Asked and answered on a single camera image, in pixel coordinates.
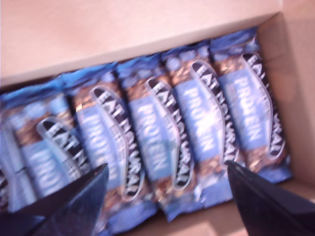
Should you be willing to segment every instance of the light blue label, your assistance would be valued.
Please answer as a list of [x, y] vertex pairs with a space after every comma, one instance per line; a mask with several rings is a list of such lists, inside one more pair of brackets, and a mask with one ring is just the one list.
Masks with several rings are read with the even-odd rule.
[[172, 175], [171, 145], [163, 121], [166, 114], [157, 110], [151, 97], [129, 102], [142, 156], [152, 180]]
[[209, 57], [208, 45], [197, 48], [197, 51], [198, 51], [198, 54], [202, 58], [208, 58]]
[[59, 163], [44, 141], [22, 147], [25, 166], [40, 198], [48, 196], [70, 183], [62, 163]]
[[53, 115], [65, 112], [69, 109], [64, 96], [57, 96], [49, 102], [50, 111]]
[[242, 69], [221, 76], [219, 83], [231, 109], [242, 148], [253, 150], [267, 145], [270, 121], [266, 118], [257, 78]]
[[179, 54], [179, 57], [182, 61], [190, 61], [193, 60], [197, 56], [195, 50], [183, 51]]
[[137, 71], [140, 79], [147, 79], [152, 76], [152, 71], [147, 69], [141, 69]]
[[101, 78], [102, 81], [106, 82], [106, 83], [110, 83], [113, 82], [115, 80], [115, 76], [113, 75], [112, 71], [108, 71], [106, 73], [104, 73]]
[[217, 127], [207, 94], [196, 80], [178, 84], [174, 87], [178, 94], [195, 158], [203, 161], [220, 154], [222, 140], [217, 135]]
[[1, 157], [5, 158], [0, 158], [0, 165], [9, 182], [8, 210], [14, 212], [32, 204], [37, 197], [25, 171], [25, 162], [14, 140], [12, 131], [8, 128], [7, 122], [3, 122], [1, 125]]
[[46, 113], [46, 104], [43, 101], [37, 101], [24, 107], [24, 112], [32, 119], [42, 117]]
[[13, 129], [15, 129], [15, 130], [22, 129], [25, 126], [25, 124], [27, 123], [25, 116], [22, 115], [21, 113], [16, 113], [16, 114], [10, 116], [9, 119], [10, 119], [10, 123], [11, 123]]
[[111, 130], [102, 119], [96, 106], [77, 112], [85, 145], [93, 168], [108, 163], [108, 189], [117, 188], [122, 183], [121, 167]]
[[166, 67], [169, 71], [177, 70], [181, 66], [181, 61], [177, 57], [170, 57], [166, 61]]

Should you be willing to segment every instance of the nut bar image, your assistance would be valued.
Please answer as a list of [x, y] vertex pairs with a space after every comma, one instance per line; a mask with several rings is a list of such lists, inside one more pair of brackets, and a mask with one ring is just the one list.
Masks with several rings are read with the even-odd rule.
[[210, 65], [208, 44], [202, 41], [162, 55], [193, 146], [205, 207], [232, 199], [224, 162], [242, 162], [234, 124]]
[[160, 54], [117, 66], [148, 177], [168, 221], [202, 208], [194, 159], [182, 115]]
[[1, 167], [9, 211], [46, 197], [90, 170], [59, 80], [2, 95]]
[[211, 41], [218, 81], [235, 122], [246, 167], [279, 182], [291, 177], [290, 157], [258, 52], [255, 28]]
[[109, 180], [95, 233], [125, 232], [155, 214], [141, 154], [115, 63], [61, 75], [93, 168], [108, 164]]

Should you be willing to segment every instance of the blue wrapper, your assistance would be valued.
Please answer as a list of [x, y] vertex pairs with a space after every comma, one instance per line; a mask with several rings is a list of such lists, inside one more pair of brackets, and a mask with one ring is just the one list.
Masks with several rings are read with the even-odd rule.
[[157, 211], [114, 67], [112, 63], [62, 75], [91, 165], [108, 163], [107, 193], [95, 229], [105, 235], [128, 231]]
[[97, 236], [111, 236], [108, 230], [103, 230]]
[[6, 158], [0, 164], [10, 186], [9, 211], [58, 191], [91, 169], [59, 80], [1, 98]]
[[271, 182], [292, 173], [278, 109], [258, 54], [256, 28], [211, 41], [218, 79], [240, 139], [246, 166]]
[[208, 43], [162, 55], [193, 145], [205, 207], [232, 199], [224, 163], [243, 163], [230, 111], [209, 62]]
[[203, 208], [181, 111], [160, 54], [117, 66], [148, 176], [168, 221]]

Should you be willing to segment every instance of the brown cardboard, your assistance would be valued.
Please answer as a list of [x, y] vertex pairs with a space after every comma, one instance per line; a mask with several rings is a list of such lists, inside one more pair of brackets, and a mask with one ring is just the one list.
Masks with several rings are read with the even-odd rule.
[[1, 1], [1, 85], [261, 24], [279, 0]]
[[263, 59], [291, 151], [294, 176], [315, 186], [315, 4], [284, 1], [259, 28]]
[[[315, 202], [315, 2], [159, 3], [3, 0], [2, 85], [153, 53], [261, 24], [259, 41], [265, 68], [295, 176], [281, 187]], [[170, 224], [160, 213], [124, 235], [246, 236], [247, 232], [231, 201], [181, 215]]]
[[[301, 182], [291, 180], [282, 183], [281, 187], [315, 203], [315, 190]], [[124, 235], [177, 236], [177, 233], [181, 232], [183, 236], [246, 236], [244, 229], [237, 207], [230, 201], [209, 209], [180, 215], [170, 224], [160, 213]]]

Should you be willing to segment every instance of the black object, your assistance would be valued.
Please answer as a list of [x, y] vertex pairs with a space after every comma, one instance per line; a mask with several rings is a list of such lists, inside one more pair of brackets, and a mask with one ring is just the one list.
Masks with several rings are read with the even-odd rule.
[[313, 236], [315, 204], [227, 161], [233, 198], [250, 236]]
[[102, 165], [15, 213], [0, 214], [1, 236], [91, 236], [106, 192]]

